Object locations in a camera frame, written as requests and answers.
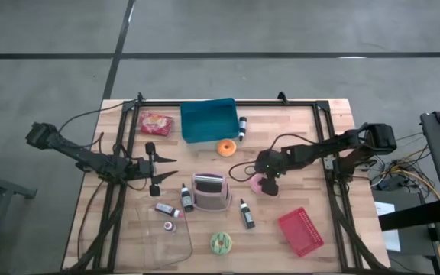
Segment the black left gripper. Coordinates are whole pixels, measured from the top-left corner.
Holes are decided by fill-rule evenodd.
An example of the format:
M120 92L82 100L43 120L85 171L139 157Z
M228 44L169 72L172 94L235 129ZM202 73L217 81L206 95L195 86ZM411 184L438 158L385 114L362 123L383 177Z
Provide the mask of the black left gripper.
M156 152L156 147L153 142L147 142L145 144L145 153L148 159L139 157L137 163L132 165L131 171L134 180L150 179L149 192L151 196L160 195L159 184L162 183L167 177L177 173L177 170L167 173L157 174L156 163L172 163L176 162L174 159L161 157Z

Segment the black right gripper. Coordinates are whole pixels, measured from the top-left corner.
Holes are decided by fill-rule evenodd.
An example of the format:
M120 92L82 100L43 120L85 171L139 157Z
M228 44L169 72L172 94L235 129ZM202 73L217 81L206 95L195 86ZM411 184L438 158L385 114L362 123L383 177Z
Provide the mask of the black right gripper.
M254 163L255 172L262 174L259 181L261 192L269 196L276 196L279 192L276 178L279 178L281 174L286 174L288 170L294 169L295 166L286 151L262 150Z

